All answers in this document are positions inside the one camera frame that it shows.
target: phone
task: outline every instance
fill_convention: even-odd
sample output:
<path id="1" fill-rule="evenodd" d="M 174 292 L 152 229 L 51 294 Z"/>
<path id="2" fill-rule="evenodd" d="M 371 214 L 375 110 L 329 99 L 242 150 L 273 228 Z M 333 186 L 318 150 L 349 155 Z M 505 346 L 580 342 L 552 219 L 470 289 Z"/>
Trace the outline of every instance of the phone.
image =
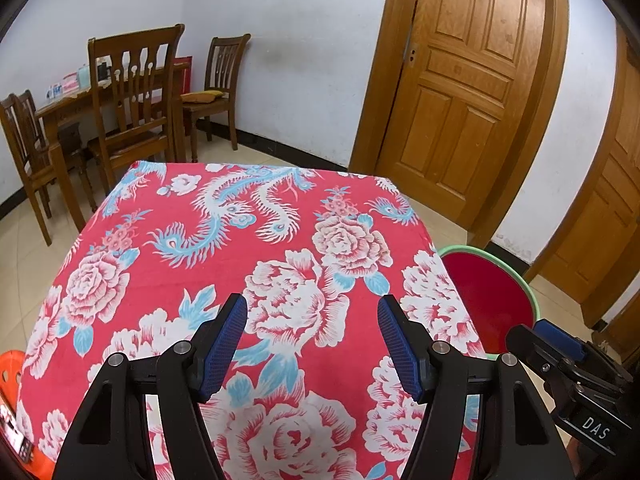
<path id="1" fill-rule="evenodd" d="M 18 430 L 14 410 L 0 392 L 0 433 L 25 464 L 31 461 L 33 444 Z"/>

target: blue textured pad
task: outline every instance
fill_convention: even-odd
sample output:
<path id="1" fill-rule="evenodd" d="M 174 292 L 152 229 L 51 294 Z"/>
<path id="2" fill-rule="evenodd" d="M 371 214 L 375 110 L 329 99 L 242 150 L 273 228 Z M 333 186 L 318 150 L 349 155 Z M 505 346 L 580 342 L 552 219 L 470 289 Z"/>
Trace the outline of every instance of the blue textured pad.
<path id="1" fill-rule="evenodd" d="M 207 399 L 222 387 L 226 371 L 238 348 L 238 342 L 246 325 L 246 300 L 240 296 L 226 318 L 216 342 L 204 362 L 204 377 L 199 393 Z"/>
<path id="2" fill-rule="evenodd" d="M 533 326 L 533 332 L 539 335 L 565 357 L 579 363 L 586 357 L 582 344 L 546 319 L 541 319 Z"/>
<path id="3" fill-rule="evenodd" d="M 416 359 L 408 341 L 402 333 L 388 303 L 383 298 L 378 302 L 378 325 L 391 360 L 402 384 L 402 389 L 417 402 L 422 396 L 420 376 L 418 374 L 418 359 Z"/>

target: orange plastic object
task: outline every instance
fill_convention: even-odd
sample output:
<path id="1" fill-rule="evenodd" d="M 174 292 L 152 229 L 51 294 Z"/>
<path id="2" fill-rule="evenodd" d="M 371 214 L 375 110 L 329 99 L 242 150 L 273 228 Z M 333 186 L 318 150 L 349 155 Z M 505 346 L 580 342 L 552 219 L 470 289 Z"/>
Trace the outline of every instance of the orange plastic object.
<path id="1" fill-rule="evenodd" d="M 18 404 L 19 377 L 23 361 L 24 352 L 19 350 L 9 350 L 0 355 L 0 391 L 14 411 Z M 55 464 L 36 447 L 34 442 L 33 459 L 22 466 L 40 480 L 50 480 Z"/>

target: tablecloth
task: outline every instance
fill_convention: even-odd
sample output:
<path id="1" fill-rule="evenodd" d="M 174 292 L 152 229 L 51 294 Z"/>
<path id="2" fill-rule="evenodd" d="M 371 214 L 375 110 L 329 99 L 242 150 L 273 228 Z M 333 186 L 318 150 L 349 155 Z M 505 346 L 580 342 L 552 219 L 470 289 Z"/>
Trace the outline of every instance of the tablecloth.
<path id="1" fill-rule="evenodd" d="M 105 358 L 161 354 L 232 292 L 248 322 L 202 406 L 229 479 L 399 478 L 423 406 L 377 326 L 391 292 L 434 339 L 484 356 L 424 225 L 387 179 L 238 164 L 137 162 L 71 247 L 28 341 L 17 416 L 52 460 Z M 158 478 L 172 478 L 147 396 Z M 468 475 L 478 398 L 455 478 Z"/>

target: cushion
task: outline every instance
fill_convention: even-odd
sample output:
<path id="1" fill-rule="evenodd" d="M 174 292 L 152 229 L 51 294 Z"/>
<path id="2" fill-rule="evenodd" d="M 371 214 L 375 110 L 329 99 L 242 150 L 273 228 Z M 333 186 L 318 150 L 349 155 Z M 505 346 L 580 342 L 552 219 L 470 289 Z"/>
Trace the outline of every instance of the cushion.
<path id="1" fill-rule="evenodd" d="M 205 90 L 203 92 L 190 92 L 182 94 L 183 103 L 212 103 L 216 97 L 220 97 L 224 92 L 220 90 Z"/>

